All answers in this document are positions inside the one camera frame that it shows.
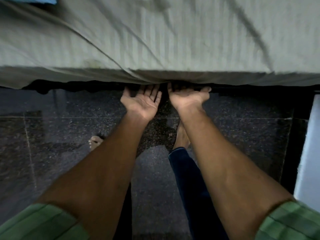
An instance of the granite floor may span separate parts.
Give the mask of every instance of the granite floor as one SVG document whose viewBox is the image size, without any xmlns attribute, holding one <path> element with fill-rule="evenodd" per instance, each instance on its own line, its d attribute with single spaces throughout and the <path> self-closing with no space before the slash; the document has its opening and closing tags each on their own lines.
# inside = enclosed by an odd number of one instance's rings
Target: granite floor
<svg viewBox="0 0 320 240">
<path fill-rule="evenodd" d="M 111 131 L 125 113 L 121 94 L 58 89 L 42 95 L 0 88 L 0 224 L 84 158 L 92 135 Z M 204 108 L 232 143 L 280 181 L 294 112 L 292 97 L 211 93 Z M 190 239 L 167 159 L 178 122 L 177 112 L 163 101 L 142 137 L 131 189 L 134 239 Z"/>
</svg>

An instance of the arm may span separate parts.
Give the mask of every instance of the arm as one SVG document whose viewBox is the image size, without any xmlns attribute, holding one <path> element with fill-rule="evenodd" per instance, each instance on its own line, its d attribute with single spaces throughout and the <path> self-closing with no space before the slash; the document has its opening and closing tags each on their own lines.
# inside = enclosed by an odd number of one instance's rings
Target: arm
<svg viewBox="0 0 320 240">
<path fill-rule="evenodd" d="M 112 239 L 134 168 L 139 141 L 155 116 L 159 86 L 141 87 L 136 97 L 124 90 L 127 109 L 120 124 L 80 163 L 58 178 L 37 203 L 56 205 L 77 217 L 92 239 Z"/>
<path fill-rule="evenodd" d="M 227 141 L 202 109 L 210 88 L 168 92 L 193 145 L 214 207 L 230 239 L 254 239 L 275 207 L 293 196 Z"/>
</svg>

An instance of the green shirt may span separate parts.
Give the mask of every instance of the green shirt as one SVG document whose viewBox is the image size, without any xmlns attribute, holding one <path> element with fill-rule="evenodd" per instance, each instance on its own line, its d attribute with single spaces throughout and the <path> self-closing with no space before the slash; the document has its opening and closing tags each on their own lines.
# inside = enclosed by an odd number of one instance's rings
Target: green shirt
<svg viewBox="0 0 320 240">
<path fill-rule="evenodd" d="M 90 236 L 69 213 L 33 204 L 0 226 L 0 240 L 86 240 Z M 286 202 L 261 224 L 256 240 L 320 240 L 320 214 L 301 202 Z"/>
</svg>

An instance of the leg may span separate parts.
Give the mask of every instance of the leg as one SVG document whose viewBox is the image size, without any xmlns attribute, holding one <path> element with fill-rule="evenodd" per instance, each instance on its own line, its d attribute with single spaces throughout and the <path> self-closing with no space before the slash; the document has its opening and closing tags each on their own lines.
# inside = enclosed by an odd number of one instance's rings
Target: leg
<svg viewBox="0 0 320 240">
<path fill-rule="evenodd" d="M 90 150 L 93 151 L 101 143 L 103 139 L 98 136 L 93 136 L 89 140 Z M 114 240 L 117 239 L 131 239 L 132 238 L 132 202 L 131 202 L 131 184 L 124 198 L 120 219 L 117 229 L 113 236 Z"/>
<path fill-rule="evenodd" d="M 190 141 L 182 123 L 169 161 L 174 171 L 193 239 L 228 239 L 214 209 L 201 172 L 189 157 L 186 148 Z"/>
</svg>

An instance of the foot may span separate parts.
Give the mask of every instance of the foot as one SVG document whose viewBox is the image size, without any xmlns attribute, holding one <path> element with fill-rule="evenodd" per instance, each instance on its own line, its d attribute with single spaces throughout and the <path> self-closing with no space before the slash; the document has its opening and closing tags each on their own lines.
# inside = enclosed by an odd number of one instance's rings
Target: foot
<svg viewBox="0 0 320 240">
<path fill-rule="evenodd" d="M 89 140 L 90 150 L 93 151 L 94 149 L 96 149 L 102 143 L 102 141 L 103 139 L 98 136 L 91 137 L 91 139 Z"/>
<path fill-rule="evenodd" d="M 174 143 L 173 149 L 178 147 L 184 147 L 187 149 L 190 145 L 189 137 L 187 136 L 186 130 L 183 127 L 182 122 L 180 121 L 177 129 L 177 138 L 176 142 Z"/>
</svg>

